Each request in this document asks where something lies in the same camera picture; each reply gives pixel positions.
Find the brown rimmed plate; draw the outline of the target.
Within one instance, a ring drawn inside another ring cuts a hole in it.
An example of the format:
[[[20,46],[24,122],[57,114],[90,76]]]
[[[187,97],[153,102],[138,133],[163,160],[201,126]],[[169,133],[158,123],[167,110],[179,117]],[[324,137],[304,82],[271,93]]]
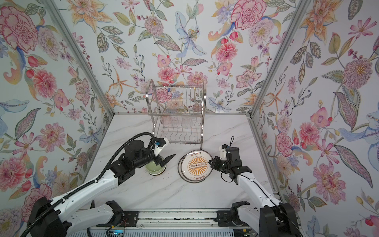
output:
[[[213,169],[208,162],[213,158],[208,152],[194,150],[183,157],[182,171],[187,179],[200,183],[211,174]]]

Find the patterned plate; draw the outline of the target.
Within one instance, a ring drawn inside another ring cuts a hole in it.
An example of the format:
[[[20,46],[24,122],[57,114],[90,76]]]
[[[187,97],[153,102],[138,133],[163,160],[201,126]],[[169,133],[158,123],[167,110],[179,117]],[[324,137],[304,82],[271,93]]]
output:
[[[194,183],[193,181],[187,179],[187,178],[183,175],[183,171],[182,171],[182,162],[183,162],[183,159],[184,159],[184,157],[182,157],[182,158],[179,160],[179,162],[178,162],[178,168],[177,168],[177,170],[178,170],[178,174],[179,174],[179,176],[180,176],[184,181],[186,181],[186,182],[188,182],[188,183]]]

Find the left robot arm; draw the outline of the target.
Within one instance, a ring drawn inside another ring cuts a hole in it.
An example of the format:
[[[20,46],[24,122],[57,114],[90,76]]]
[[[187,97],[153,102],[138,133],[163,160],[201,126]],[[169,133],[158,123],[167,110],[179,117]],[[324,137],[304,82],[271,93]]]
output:
[[[128,140],[113,154],[97,177],[53,199],[38,199],[22,236],[65,237],[95,225],[119,225],[126,217],[123,208],[115,200],[88,210],[81,208],[100,194],[120,186],[138,168],[149,163],[166,166],[174,158],[173,155],[165,158],[160,155],[168,144],[167,138],[151,138],[147,146],[141,140]]]

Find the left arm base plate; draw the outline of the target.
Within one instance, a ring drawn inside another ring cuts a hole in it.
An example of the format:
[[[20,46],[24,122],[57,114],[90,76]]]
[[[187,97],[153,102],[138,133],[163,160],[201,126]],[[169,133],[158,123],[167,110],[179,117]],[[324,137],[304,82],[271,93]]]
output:
[[[109,221],[97,224],[96,227],[136,227],[139,211],[123,211],[123,214],[114,214]]]

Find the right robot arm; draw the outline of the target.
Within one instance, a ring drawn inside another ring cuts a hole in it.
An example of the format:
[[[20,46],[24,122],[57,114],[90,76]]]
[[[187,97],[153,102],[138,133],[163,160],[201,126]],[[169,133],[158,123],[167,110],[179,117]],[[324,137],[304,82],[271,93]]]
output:
[[[218,211],[219,226],[250,227],[259,237],[302,237],[296,211],[271,195],[254,177],[252,170],[242,164],[239,148],[226,144],[220,156],[208,162],[238,185],[250,198],[232,204],[228,211]]]

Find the pale green bowl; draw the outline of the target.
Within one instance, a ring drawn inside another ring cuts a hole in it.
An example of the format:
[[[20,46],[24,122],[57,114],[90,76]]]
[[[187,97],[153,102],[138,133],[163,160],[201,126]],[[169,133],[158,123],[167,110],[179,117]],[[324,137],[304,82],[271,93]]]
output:
[[[145,165],[145,169],[148,174],[157,176],[162,174],[166,170],[166,166],[156,165],[154,161],[151,161],[147,165]]]

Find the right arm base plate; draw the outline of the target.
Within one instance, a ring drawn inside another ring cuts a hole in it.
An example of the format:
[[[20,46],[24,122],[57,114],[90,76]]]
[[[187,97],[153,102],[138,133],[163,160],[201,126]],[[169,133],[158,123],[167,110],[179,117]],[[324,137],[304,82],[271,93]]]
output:
[[[218,210],[215,222],[219,227],[259,227],[259,217],[255,210],[238,208],[237,211]]]

